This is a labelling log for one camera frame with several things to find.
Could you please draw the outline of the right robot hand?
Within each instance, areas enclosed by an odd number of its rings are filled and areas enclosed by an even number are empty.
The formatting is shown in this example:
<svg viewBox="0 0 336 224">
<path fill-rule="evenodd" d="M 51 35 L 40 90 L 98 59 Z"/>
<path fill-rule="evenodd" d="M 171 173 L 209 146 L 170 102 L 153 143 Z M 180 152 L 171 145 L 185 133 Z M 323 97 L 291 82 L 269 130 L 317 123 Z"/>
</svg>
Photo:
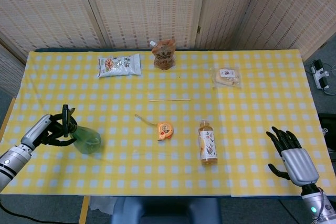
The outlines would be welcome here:
<svg viewBox="0 0 336 224">
<path fill-rule="evenodd" d="M 271 172 L 277 177 L 292 181 L 299 187 L 315 184 L 319 179 L 319 173 L 297 137 L 290 131 L 283 131 L 274 126 L 271 129 L 273 132 L 267 131 L 266 134 L 273 142 L 286 168 L 286 171 L 282 172 L 273 164 L 268 164 Z"/>
</svg>

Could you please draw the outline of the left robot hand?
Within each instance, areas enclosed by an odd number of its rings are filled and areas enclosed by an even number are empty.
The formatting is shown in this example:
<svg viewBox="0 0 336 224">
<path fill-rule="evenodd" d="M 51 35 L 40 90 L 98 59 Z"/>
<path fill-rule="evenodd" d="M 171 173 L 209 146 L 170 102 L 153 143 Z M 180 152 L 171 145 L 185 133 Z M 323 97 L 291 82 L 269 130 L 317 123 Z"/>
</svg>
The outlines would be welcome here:
<svg viewBox="0 0 336 224">
<path fill-rule="evenodd" d="M 58 147 L 73 144 L 77 140 L 75 137 L 65 141 L 60 141 L 59 138 L 68 137 L 70 133 L 74 133 L 77 130 L 77 122 L 72 117 L 74 111 L 75 108 L 69 109 L 64 104 L 62 113 L 44 115 L 23 136 L 19 147 L 26 151 L 34 151 L 40 144 Z"/>
</svg>

